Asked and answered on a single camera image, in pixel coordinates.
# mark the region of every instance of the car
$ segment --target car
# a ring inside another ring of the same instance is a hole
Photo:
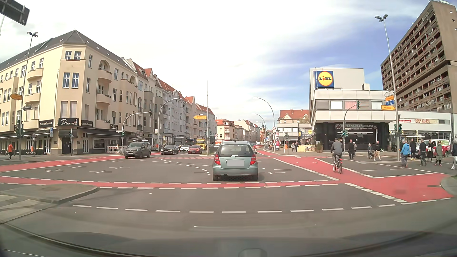
[[[177,145],[166,145],[160,150],[161,155],[177,155],[179,154],[179,148]]]
[[[256,151],[248,141],[225,141],[214,155],[213,180],[222,176],[250,176],[259,179]]]
[[[125,159],[129,157],[141,158],[143,156],[151,157],[151,144],[148,141],[137,139],[136,142],[130,143],[124,151]]]
[[[179,148],[179,151],[180,151],[180,152],[188,152],[190,146],[191,146],[191,145],[182,145],[182,146]]]
[[[187,151],[188,154],[201,154],[203,153],[203,148],[200,145],[193,145],[189,147],[189,150]]]

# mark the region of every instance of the asphalt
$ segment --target asphalt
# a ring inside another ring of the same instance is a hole
[[[417,161],[405,169],[396,162],[374,163],[356,156],[354,161],[344,160],[344,170],[338,174],[327,163],[331,158],[325,156],[262,153],[259,150],[257,182],[214,182],[212,157],[179,154],[127,160],[112,156],[96,161],[47,162],[46,166],[40,163],[37,167],[28,164],[26,169],[5,167],[0,171],[0,190],[54,183],[97,186],[95,193],[9,224],[113,251],[119,248],[113,240],[120,237],[136,243],[240,236],[260,241],[265,237],[358,237],[355,244],[335,243],[330,248],[291,247],[295,252],[290,255],[298,255],[396,240],[419,231],[442,229],[443,224],[449,228],[448,223],[455,221],[457,200],[440,185],[449,177],[442,172],[450,168],[444,164],[422,167]],[[97,234],[111,241],[101,244],[75,236],[75,232]],[[369,233],[385,234],[362,236]],[[447,233],[457,235],[457,230]],[[124,247],[135,253],[145,251],[144,246]],[[160,253],[173,254],[172,247],[166,250]],[[204,255],[196,250],[192,253]]]

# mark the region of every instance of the silver-green hatchback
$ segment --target silver-green hatchback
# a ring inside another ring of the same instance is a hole
[[[259,179],[256,152],[248,141],[224,141],[216,151],[213,162],[213,180],[221,176],[250,176]]]

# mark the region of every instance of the sky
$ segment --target sky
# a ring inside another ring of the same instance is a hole
[[[364,68],[381,90],[380,64],[428,0],[105,1],[17,0],[30,9],[26,26],[5,19],[0,62],[35,44],[78,30],[118,56],[152,68],[219,119],[261,119],[271,129],[279,110],[308,109],[309,68]]]

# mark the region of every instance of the tail light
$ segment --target tail light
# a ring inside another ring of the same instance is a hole
[[[219,160],[219,156],[217,154],[214,157],[214,163],[216,163],[217,165],[221,165],[221,161]]]
[[[255,156],[255,154],[253,154],[251,157],[251,163],[249,165],[253,165],[256,162],[257,162],[257,157]]]

